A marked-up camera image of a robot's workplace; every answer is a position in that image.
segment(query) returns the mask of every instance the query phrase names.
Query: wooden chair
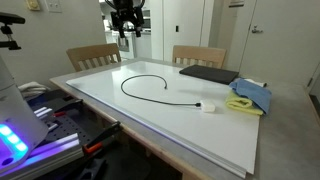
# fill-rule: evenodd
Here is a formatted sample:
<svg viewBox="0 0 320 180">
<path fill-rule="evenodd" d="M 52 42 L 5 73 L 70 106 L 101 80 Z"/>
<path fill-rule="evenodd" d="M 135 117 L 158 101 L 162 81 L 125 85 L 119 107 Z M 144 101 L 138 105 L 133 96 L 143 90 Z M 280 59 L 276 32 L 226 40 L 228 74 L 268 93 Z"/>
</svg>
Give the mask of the wooden chair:
<svg viewBox="0 0 320 180">
<path fill-rule="evenodd" d="M 225 55 L 225 49 L 176 45 L 173 47 L 172 62 L 187 65 L 197 64 L 220 69 Z"/>
<path fill-rule="evenodd" d="M 110 63 L 121 62 L 116 43 L 68 49 L 67 54 L 77 72 Z"/>
</svg>

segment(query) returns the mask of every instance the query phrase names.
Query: cabinet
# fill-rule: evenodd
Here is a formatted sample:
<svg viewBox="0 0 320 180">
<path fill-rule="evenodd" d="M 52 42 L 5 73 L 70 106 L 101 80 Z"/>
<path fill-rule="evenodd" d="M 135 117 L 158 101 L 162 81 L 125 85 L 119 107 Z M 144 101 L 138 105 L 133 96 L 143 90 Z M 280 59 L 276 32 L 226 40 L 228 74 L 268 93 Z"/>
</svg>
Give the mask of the cabinet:
<svg viewBox="0 0 320 180">
<path fill-rule="evenodd" d="M 213 0 L 150 1 L 152 58 L 172 60 L 174 45 L 208 46 Z"/>
<path fill-rule="evenodd" d="M 141 33 L 141 37 L 136 38 L 137 57 L 152 58 L 151 53 L 151 34 Z"/>
<path fill-rule="evenodd" d="M 110 43 L 116 43 L 116 41 L 113 39 L 112 37 L 112 31 L 107 31 L 106 32 L 106 40 L 107 40 L 107 43 L 110 44 Z"/>
</svg>

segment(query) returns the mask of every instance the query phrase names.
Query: white wall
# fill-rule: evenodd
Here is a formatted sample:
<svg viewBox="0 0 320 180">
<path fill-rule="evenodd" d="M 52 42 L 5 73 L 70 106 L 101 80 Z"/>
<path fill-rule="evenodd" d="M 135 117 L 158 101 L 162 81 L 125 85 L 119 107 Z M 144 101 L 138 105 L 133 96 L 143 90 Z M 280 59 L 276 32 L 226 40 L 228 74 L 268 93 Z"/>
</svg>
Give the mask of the white wall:
<svg viewBox="0 0 320 180">
<path fill-rule="evenodd" d="M 229 27 L 233 28 L 232 35 L 230 34 L 231 31 L 229 30 L 230 37 L 220 34 L 219 39 L 219 47 L 226 46 L 227 43 L 225 42 L 229 42 L 227 48 L 227 57 L 223 65 L 224 69 L 240 71 L 241 59 L 248 36 L 248 28 L 251 23 L 255 2 L 256 0 L 246 0 L 243 7 L 229 8 L 229 10 L 231 10 L 228 13 L 229 18 L 232 19 L 232 22 L 229 22 Z"/>
<path fill-rule="evenodd" d="M 214 0 L 212 21 L 210 28 L 209 47 L 218 47 L 218 39 L 221 25 L 221 16 L 224 0 Z"/>
<path fill-rule="evenodd" d="M 163 0 L 150 1 L 150 14 L 152 58 L 163 60 Z"/>
<path fill-rule="evenodd" d="M 210 43 L 210 36 L 212 35 L 211 34 L 212 22 L 215 22 L 213 20 L 214 5 L 216 5 L 215 1 L 219 1 L 219 0 L 204 1 L 201 40 L 200 40 L 200 46 L 203 46 L 203 47 L 208 47 Z"/>
<path fill-rule="evenodd" d="M 233 33 L 235 25 L 238 19 L 237 13 L 239 8 L 229 8 L 231 0 L 225 0 L 222 2 L 221 21 L 217 47 L 227 50 L 225 61 L 223 64 L 224 69 L 230 69 L 229 67 L 229 53 L 233 40 Z"/>
<path fill-rule="evenodd" d="M 50 78 L 74 72 L 68 48 L 106 43 L 98 0 L 60 0 L 62 13 L 49 13 L 45 1 L 38 1 L 41 11 L 28 10 L 24 0 L 1 0 L 0 12 L 26 19 L 11 26 L 22 50 L 0 49 L 18 85 L 37 81 L 52 86 Z M 7 40 L 2 33 L 1 40 Z"/>
</svg>

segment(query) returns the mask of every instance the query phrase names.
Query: white table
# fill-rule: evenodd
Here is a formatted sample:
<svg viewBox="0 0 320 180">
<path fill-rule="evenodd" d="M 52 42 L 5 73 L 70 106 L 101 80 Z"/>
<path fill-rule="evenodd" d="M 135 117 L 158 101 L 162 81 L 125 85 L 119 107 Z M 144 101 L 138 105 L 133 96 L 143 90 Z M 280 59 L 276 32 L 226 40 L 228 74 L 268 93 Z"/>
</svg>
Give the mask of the white table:
<svg viewBox="0 0 320 180">
<path fill-rule="evenodd" d="M 124 131 L 149 148 L 155 155 L 184 174 L 196 179 L 240 179 L 192 151 L 164 138 L 127 116 L 70 87 L 66 81 L 136 61 L 156 62 L 182 67 L 162 61 L 135 59 L 88 71 L 51 79 L 70 95 L 81 98 L 99 115 L 120 121 Z M 247 179 L 319 179 L 320 128 L 311 101 L 301 86 L 269 83 L 272 91 L 270 114 L 260 122 L 255 174 Z"/>
</svg>

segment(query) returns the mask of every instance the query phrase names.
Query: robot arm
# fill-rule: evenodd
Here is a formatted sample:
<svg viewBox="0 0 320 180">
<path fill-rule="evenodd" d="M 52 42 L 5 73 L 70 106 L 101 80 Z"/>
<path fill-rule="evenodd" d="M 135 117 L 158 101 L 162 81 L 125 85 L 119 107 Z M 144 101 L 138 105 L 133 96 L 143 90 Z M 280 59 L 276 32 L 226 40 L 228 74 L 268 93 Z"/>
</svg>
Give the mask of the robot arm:
<svg viewBox="0 0 320 180">
<path fill-rule="evenodd" d="M 8 37 L 8 41 L 1 41 L 0 42 L 0 48 L 8 47 L 9 50 L 18 50 L 21 49 L 21 47 L 18 46 L 17 42 L 14 41 L 11 34 L 12 31 L 8 25 L 11 25 L 13 23 L 17 24 L 24 24 L 26 20 L 20 16 L 14 15 L 14 14 L 8 14 L 8 13 L 1 13 L 0 12 L 0 22 L 4 24 L 4 26 L 1 26 L 1 32 Z"/>
<path fill-rule="evenodd" d="M 114 4 L 108 0 L 105 1 L 109 6 L 116 10 L 116 12 L 111 12 L 111 19 L 115 30 L 119 31 L 120 37 L 125 37 L 123 25 L 128 21 L 134 25 L 136 36 L 140 37 L 140 31 L 142 30 L 141 26 L 144 24 L 141 8 L 143 7 L 145 0 L 142 0 L 141 4 L 136 7 L 133 7 L 132 0 L 113 0 Z"/>
</svg>

